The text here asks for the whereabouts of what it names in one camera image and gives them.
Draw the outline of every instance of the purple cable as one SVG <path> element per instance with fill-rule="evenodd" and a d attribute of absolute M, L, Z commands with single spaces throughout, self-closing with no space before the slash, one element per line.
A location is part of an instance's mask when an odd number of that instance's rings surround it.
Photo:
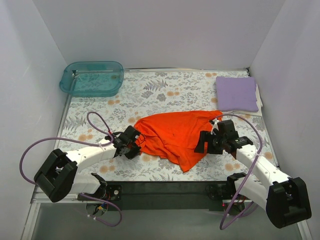
<path fill-rule="evenodd" d="M 214 119 L 217 119 L 217 118 L 220 118 L 220 117 L 223 117 L 223 116 L 237 117 L 237 118 L 240 118 L 240 119 L 244 120 L 245 122 L 247 122 L 247 123 L 250 125 L 250 127 L 254 130 L 254 132 L 256 133 L 256 135 L 257 135 L 257 137 L 258 137 L 258 139 L 259 139 L 260 146 L 259 146 L 259 149 L 258 149 L 258 151 L 257 151 L 257 154 L 260 154 L 260 153 L 261 153 L 261 150 L 262 150 L 262 147 L 263 147 L 263 142 L 262 142 L 262 138 L 261 138 L 261 136 L 259 135 L 257 129 L 256 129 L 248 120 L 246 120 L 245 118 L 243 118 L 243 117 L 241 117 L 241 116 L 238 116 L 238 115 L 235 115 L 235 114 L 231 114 L 231 113 L 222 114 L 222 115 L 220 115 L 220 116 L 216 116 Z M 223 218 L 222 218 L 222 220 L 221 220 L 220 226 L 219 226 L 220 230 L 226 229 L 226 228 L 229 227 L 237 218 L 248 216 L 249 214 L 253 213 L 254 210 L 257 209 L 258 206 L 254 207 L 251 212 L 244 214 L 244 213 L 254 204 L 253 201 L 250 202 L 249 205 L 248 205 L 245 209 L 243 209 L 238 215 L 236 215 L 232 220 L 230 220 L 230 221 L 224 226 L 224 222 L 225 222 L 225 220 L 226 220 L 226 218 L 227 218 L 227 215 L 228 215 L 228 213 L 229 213 L 232 205 L 235 203 L 235 200 L 236 200 L 236 198 L 238 197 L 239 192 L 241 191 L 241 189 L 242 189 L 243 186 L 245 185 L 247 179 L 249 178 L 251 172 L 253 171 L 253 169 L 254 169 L 254 167 L 255 167 L 255 165 L 256 165 L 256 162 L 258 161 L 258 158 L 259 158 L 258 155 L 255 156 L 255 158 L 254 158 L 254 160 L 253 160 L 253 162 L 252 162 L 252 164 L 251 164 L 251 166 L 250 166 L 250 168 L 249 168 L 248 173 L 247 173 L 246 176 L 244 177 L 244 180 L 243 180 L 242 183 L 240 184 L 240 186 L 239 186 L 239 188 L 237 189 L 237 191 L 235 192 L 235 194 L 234 194 L 231 202 L 229 203 L 228 207 L 226 208 L 226 210 L 225 210 L 225 212 L 224 212 L 224 215 L 223 215 Z"/>
<path fill-rule="evenodd" d="M 31 183 L 31 184 L 34 184 L 34 185 L 36 184 L 34 181 L 32 181 L 31 179 L 29 179 L 29 178 L 25 175 L 25 173 L 24 173 L 24 171 L 23 171 L 23 168 L 22 168 L 22 165 L 23 165 L 23 162 L 24 162 L 24 158 L 25 158 L 26 154 L 29 152 L 29 150 L 30 150 L 31 148 L 33 148 L 35 145 L 39 144 L 39 143 L 42 143 L 42 142 L 45 142 L 45 141 L 49 141 L 49 140 L 62 140 L 62 141 L 67 141 L 67 142 L 76 143 L 76 144 L 83 144 L 83 145 L 87 145 L 87 146 L 91 146 L 91 147 L 105 147 L 105 146 L 110 145 L 110 144 L 113 142 L 114 138 L 112 137 L 112 135 L 111 135 L 110 133 L 105 132 L 105 131 L 97 128 L 95 125 L 93 125 L 93 123 L 89 120 L 89 115 L 90 115 L 90 114 L 96 114 L 96 115 L 98 115 L 99 118 L 101 118 L 101 120 L 102 120 L 103 123 L 105 124 L 105 126 L 108 128 L 108 130 L 110 130 L 110 128 L 109 128 L 108 124 L 106 123 L 106 121 L 103 119 L 103 117 L 102 117 L 99 113 L 97 113 L 97 112 L 95 112 L 95 111 L 90 111 L 90 112 L 88 112 L 87 115 L 86 115 L 86 119 L 88 120 L 88 123 L 89 123 L 94 129 L 96 129 L 97 131 L 99 131 L 99 132 L 101 132 L 101 133 L 103 133 L 103 134 L 108 135 L 108 136 L 110 137 L 110 142 L 100 145 L 100 144 L 89 143 L 89 142 L 84 142 L 84 141 L 78 141 L 78 140 L 73 140 L 73 139 L 64 138 L 64 137 L 47 137 L 47 138 L 40 139 L 40 140 L 32 143 L 32 144 L 23 152 L 23 154 L 22 154 L 22 156 L 21 156 L 21 159 L 20 159 L 20 163 L 19 163 L 19 170 L 20 170 L 21 176 L 22 176 L 28 183 Z"/>
<path fill-rule="evenodd" d="M 99 218 L 99 217 L 95 217 L 94 215 L 90 215 L 90 217 L 95 218 L 97 221 L 99 221 L 99 222 L 101 222 L 101 223 L 103 223 L 104 225 L 107 225 L 107 226 L 109 226 L 109 227 L 115 227 L 115 226 L 118 226 L 118 225 L 121 223 L 121 221 L 122 221 L 122 212 L 121 212 L 120 208 L 119 208 L 117 205 L 115 205 L 114 203 L 112 203 L 112 202 L 110 202 L 110 201 L 107 201 L 107 200 L 95 198 L 95 197 L 92 197 L 92 196 L 87 196 L 87 195 L 85 195 L 85 194 L 83 194 L 83 193 L 80 193 L 79 195 L 82 196 L 82 197 L 85 197 L 85 198 L 87 198 L 87 199 L 90 199 L 90 200 L 95 200 L 95 201 L 99 201 L 99 202 L 102 202 L 102 203 L 106 203 L 106 204 L 108 204 L 108 205 L 111 205 L 111 206 L 115 207 L 115 209 L 116 209 L 116 210 L 119 212 L 119 214 L 120 214 L 120 219 L 119 219 L 119 221 L 118 221 L 117 223 L 109 223 L 109 222 L 107 222 L 107 221 L 105 221 L 105 220 L 102 220 L 102 219 Z"/>

